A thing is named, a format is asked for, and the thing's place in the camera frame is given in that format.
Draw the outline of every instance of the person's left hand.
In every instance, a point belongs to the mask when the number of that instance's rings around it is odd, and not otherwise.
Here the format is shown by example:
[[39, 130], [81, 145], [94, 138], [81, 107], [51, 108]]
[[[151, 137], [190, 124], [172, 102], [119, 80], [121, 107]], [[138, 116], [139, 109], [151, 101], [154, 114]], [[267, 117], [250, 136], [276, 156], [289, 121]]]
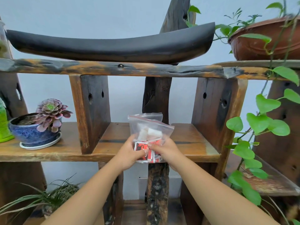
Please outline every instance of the person's left hand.
[[131, 135], [120, 148], [117, 155], [115, 155], [115, 159], [117, 160], [118, 165], [121, 166], [122, 171], [129, 169], [137, 159], [148, 154], [148, 149], [140, 151], [133, 150], [132, 143], [134, 137], [135, 135]]

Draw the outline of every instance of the soil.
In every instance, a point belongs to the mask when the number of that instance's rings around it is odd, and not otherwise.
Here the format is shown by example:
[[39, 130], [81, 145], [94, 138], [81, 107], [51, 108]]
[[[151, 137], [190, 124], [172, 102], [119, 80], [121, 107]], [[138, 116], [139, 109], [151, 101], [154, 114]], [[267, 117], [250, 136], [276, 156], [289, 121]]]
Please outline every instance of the soil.
[[33, 125], [33, 124], [35, 124], [35, 118], [36, 118], [36, 114], [27, 115], [27, 116], [23, 117], [17, 123], [17, 125]]

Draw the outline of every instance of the ziplock bag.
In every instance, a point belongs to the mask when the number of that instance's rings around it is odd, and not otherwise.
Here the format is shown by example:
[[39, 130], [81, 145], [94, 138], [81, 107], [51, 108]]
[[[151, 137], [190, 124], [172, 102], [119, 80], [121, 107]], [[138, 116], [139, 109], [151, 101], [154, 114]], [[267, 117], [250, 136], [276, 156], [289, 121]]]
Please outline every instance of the ziplock bag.
[[141, 117], [141, 118], [146, 118], [146, 119], [151, 119], [151, 120], [157, 120], [162, 122], [163, 121], [163, 113], [143, 113], [143, 114], [137, 114], [137, 115], [132, 115], [133, 117]]
[[[174, 126], [167, 125], [161, 121], [151, 120], [138, 115], [128, 116], [130, 134], [136, 134], [133, 141], [135, 151], [148, 149], [148, 143], [163, 145], [163, 135], [171, 136]], [[147, 157], [139, 159], [140, 163], [163, 163], [165, 162], [159, 154], [149, 150]]]

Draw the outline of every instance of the pothos vine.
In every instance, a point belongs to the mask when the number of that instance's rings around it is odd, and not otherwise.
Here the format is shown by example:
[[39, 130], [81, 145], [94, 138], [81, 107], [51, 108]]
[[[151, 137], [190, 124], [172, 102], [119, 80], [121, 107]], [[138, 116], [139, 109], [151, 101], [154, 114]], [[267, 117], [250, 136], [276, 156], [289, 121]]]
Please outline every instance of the pothos vine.
[[[286, 14], [286, 0], [283, 0], [283, 5], [279, 2], [275, 2], [275, 3], [270, 4], [267, 8], [280, 9], [279, 16], [281, 16], [283, 14], [283, 16], [286, 17], [284, 25], [282, 26], [281, 32], [279, 34], [279, 37], [278, 37], [277, 41], [275, 41], [272, 49], [268, 50], [268, 48], [267, 48], [267, 45], [272, 41], [272, 38], [270, 38], [270, 37], [267, 37], [267, 36], [264, 36], [261, 34], [243, 34], [243, 35], [240, 35], [239, 37], [247, 37], [250, 39], [260, 39], [265, 42], [264, 50], [266, 51], [267, 55], [270, 55], [270, 66], [269, 66], [269, 70], [268, 70], [268, 78], [271, 76], [276, 77], [276, 76], [280, 75], [280, 76], [294, 82], [297, 86], [299, 86], [298, 74], [291, 68], [285, 67], [285, 65], [286, 65], [286, 61], [288, 58], [289, 49], [291, 47], [291, 41], [292, 41], [292, 37], [293, 37], [294, 31], [295, 31], [295, 28], [297, 25], [297, 17], [300, 13], [300, 10], [296, 15], [287, 15]], [[189, 12], [196, 12], [196, 13], [200, 14], [199, 9], [195, 6], [191, 6], [189, 9]], [[220, 29], [223, 36], [219, 36], [215, 33], [215, 35], [217, 37], [215, 40], [222, 41], [222, 39], [224, 39], [224, 38], [228, 39], [236, 30], [254, 23], [255, 19], [260, 16], [260, 15], [253, 15], [253, 16], [250, 16], [251, 17], [250, 20], [241, 21], [241, 20], [238, 20], [241, 13], [242, 13], [242, 11], [239, 8], [236, 12], [232, 13], [232, 17], [225, 15], [225, 16], [235, 20], [236, 22], [233, 24], [236, 24], [236, 26], [232, 27], [231, 26], [232, 24], [216, 25], [215, 29], [216, 30]], [[189, 19], [187, 20], [186, 23], [189, 27], [194, 26], [194, 25], [191, 25], [188, 21], [189, 21]], [[288, 49], [287, 49], [287, 52], [284, 57], [283, 65], [273, 68], [272, 62], [273, 62], [273, 58], [274, 58], [274, 56], [273, 56], [274, 50], [277, 47], [284, 30], [290, 26], [292, 27], [292, 30], [291, 30], [291, 34], [288, 38]], [[272, 118], [268, 117], [267, 113], [279, 108], [281, 106], [282, 99], [288, 99], [292, 102], [300, 104], [300, 95], [298, 93], [296, 93], [294, 90], [287, 88], [284, 90], [283, 97], [280, 97], [278, 99], [265, 98], [265, 96], [263, 94], [266, 89], [267, 83], [268, 83], [268, 80], [266, 80], [260, 94], [258, 94], [256, 96], [256, 105], [257, 105], [257, 108], [259, 111], [256, 114], [247, 113], [247, 115], [246, 115], [247, 122], [250, 125], [250, 128], [248, 130], [246, 130], [245, 132], [242, 132], [244, 125], [243, 125], [242, 119], [240, 117], [231, 118], [226, 122], [227, 128], [233, 130], [236, 133], [240, 133], [242, 135], [239, 137], [235, 137], [233, 140], [233, 144], [227, 145], [225, 147], [233, 149], [233, 153], [235, 155], [241, 157], [241, 162], [239, 163], [237, 169], [234, 172], [232, 172], [228, 178], [228, 182], [231, 183], [231, 188], [240, 191], [241, 194], [244, 197], [246, 197], [249, 201], [251, 201], [253, 204], [255, 204], [257, 206], [260, 206], [262, 209], [264, 209], [269, 214], [269, 212], [261, 205], [262, 198], [261, 198], [260, 194], [256, 190], [254, 190], [247, 181], [245, 181], [244, 175], [240, 171], [240, 168], [243, 165], [243, 168], [246, 169], [247, 171], [251, 172], [255, 177], [260, 178], [260, 179], [268, 178], [268, 174], [262, 169], [262, 166], [263, 166], [262, 163], [260, 161], [258, 161], [257, 159], [255, 159], [255, 153], [254, 153], [254, 151], [252, 151], [252, 148], [251, 148], [252, 146], [259, 145], [259, 142], [251, 143], [251, 140], [252, 140], [253, 136], [258, 136], [258, 135], [269, 133], [269, 132], [271, 132], [277, 136], [289, 135], [290, 128], [289, 128], [288, 124], [282, 120], [272, 119]], [[245, 140], [245, 136], [248, 133], [250, 133], [251, 136], [248, 140]], [[283, 213], [282, 213], [282, 216], [285, 219], [285, 222], [287, 224], [290, 224], [287, 221], [287, 219]], [[297, 220], [293, 220], [293, 223], [295, 225], [300, 225], [300, 222]]]

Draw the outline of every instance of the wall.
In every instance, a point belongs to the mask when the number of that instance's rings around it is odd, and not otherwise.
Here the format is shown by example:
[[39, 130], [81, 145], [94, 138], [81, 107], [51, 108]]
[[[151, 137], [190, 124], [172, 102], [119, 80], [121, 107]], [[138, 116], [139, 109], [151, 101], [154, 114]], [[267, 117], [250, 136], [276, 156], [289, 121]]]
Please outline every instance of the wall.
[[[6, 28], [35, 34], [74, 38], [129, 38], [157, 34], [171, 0], [1, 0], [0, 15]], [[262, 14], [260, 20], [275, 17], [277, 10], [265, 10], [268, 4], [282, 0], [191, 0], [199, 7], [201, 15], [197, 24], [230, 23], [223, 15], [242, 8], [242, 19], [248, 15]], [[287, 0], [289, 12], [296, 12], [298, 0]], [[183, 65], [208, 65], [232, 61], [230, 46], [216, 41], [207, 54], [181, 63]], [[45, 58], [13, 50], [14, 58]], [[74, 111], [71, 87], [66, 75], [19, 74], [22, 91], [29, 112], [34, 112], [38, 102], [57, 98]], [[144, 77], [109, 76], [111, 121], [126, 122], [127, 115], [141, 112]], [[255, 95], [262, 81], [250, 81], [242, 119], [256, 112]], [[190, 123], [196, 91], [196, 78], [173, 78], [170, 92], [170, 123]], [[69, 120], [76, 121], [75, 115]], [[94, 162], [43, 162], [47, 182], [65, 179], [73, 174], [72, 181], [87, 181], [98, 170]], [[125, 199], [138, 198], [138, 177], [147, 176], [147, 166], [134, 165], [125, 172]]]

